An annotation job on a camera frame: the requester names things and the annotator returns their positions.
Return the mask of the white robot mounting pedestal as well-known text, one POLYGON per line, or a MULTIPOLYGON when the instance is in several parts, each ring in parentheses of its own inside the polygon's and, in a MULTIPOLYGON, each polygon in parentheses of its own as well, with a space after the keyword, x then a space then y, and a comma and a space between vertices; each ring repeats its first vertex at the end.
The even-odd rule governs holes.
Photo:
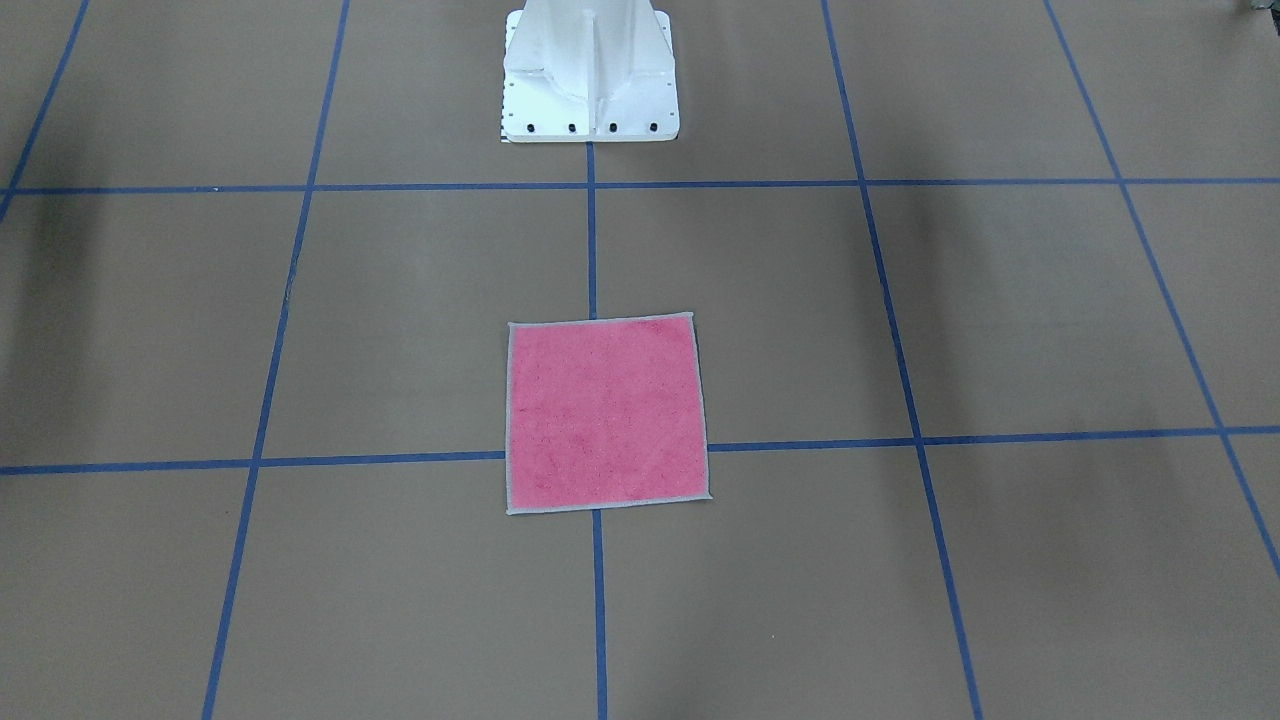
POLYGON ((680 135, 672 23, 649 1, 526 1, 506 17, 500 140, 667 142, 680 135))

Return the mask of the pink and grey towel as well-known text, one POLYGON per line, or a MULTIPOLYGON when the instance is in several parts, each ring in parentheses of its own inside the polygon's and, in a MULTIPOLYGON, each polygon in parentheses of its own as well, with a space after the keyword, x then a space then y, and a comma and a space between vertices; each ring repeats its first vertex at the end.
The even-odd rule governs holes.
POLYGON ((506 512, 710 498, 691 313, 509 323, 506 512))

